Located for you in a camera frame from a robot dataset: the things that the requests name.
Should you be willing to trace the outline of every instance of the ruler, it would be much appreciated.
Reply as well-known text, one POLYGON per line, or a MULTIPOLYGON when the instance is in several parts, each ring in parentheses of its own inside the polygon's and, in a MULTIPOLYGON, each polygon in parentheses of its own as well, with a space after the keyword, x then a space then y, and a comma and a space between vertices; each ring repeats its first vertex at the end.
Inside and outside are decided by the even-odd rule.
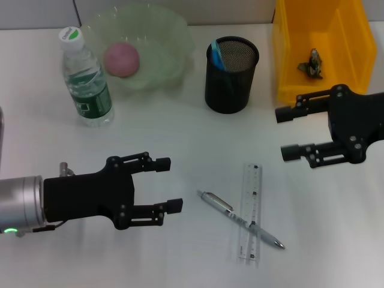
MULTIPOLYGON (((240 216, 249 223, 261 221, 262 207, 262 167, 254 163, 245 163, 242 179, 240 216)), ((257 237, 240 228, 239 231, 239 258, 260 261, 260 236, 257 237)))

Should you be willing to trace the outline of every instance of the pen holder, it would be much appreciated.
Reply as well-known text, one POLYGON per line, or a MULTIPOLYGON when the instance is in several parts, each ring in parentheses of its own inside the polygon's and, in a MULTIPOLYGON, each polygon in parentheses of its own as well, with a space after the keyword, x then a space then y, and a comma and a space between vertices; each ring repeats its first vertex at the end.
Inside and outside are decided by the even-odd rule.
POLYGON ((259 51, 254 44, 241 37, 223 37, 217 43, 225 69, 214 65, 209 45, 206 52, 205 102, 218 113, 233 114, 248 104, 259 51))

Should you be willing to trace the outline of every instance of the pink sponge ball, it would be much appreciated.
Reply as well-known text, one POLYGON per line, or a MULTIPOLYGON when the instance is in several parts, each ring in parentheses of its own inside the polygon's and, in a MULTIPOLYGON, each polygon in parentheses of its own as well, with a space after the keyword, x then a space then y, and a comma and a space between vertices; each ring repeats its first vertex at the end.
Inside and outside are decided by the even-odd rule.
POLYGON ((104 54, 104 66, 114 76, 131 76, 139 69, 139 54, 131 44, 115 43, 104 54))

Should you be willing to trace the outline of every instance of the yellow storage box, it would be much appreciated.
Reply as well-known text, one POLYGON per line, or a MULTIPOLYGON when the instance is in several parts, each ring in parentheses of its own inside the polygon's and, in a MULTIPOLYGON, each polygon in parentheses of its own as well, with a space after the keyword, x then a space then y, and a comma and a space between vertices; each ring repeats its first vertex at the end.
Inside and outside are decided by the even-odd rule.
POLYGON ((299 94, 336 84, 367 92, 377 50, 361 0, 276 0, 272 37, 280 101, 293 105, 299 94), (298 70, 313 48, 321 80, 298 70))

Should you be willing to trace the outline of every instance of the white tabletop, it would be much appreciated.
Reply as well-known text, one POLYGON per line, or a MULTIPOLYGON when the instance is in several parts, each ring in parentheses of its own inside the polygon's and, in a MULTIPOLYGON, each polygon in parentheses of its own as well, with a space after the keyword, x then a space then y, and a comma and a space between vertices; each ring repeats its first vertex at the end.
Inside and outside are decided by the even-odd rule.
MULTIPOLYGON (((384 23, 371 25, 378 57, 369 92, 384 91, 384 23)), ((2 287, 384 287, 384 143, 366 162, 312 170, 284 163, 280 146, 322 143, 326 114, 276 124, 271 25, 191 27, 196 51, 184 81, 141 95, 113 93, 115 120, 81 126, 60 71, 58 30, 0 31, 0 106, 5 114, 1 178, 77 174, 111 155, 148 151, 171 171, 134 175, 136 204, 182 197, 163 227, 115 230, 106 218, 72 220, 55 232, 0 235, 2 287), (249 105, 234 115, 204 101, 206 48, 238 35, 260 51, 249 105), (281 251, 262 244, 259 267, 237 261, 238 227, 196 195, 211 191, 235 208, 245 162, 263 166, 262 227, 281 251)))

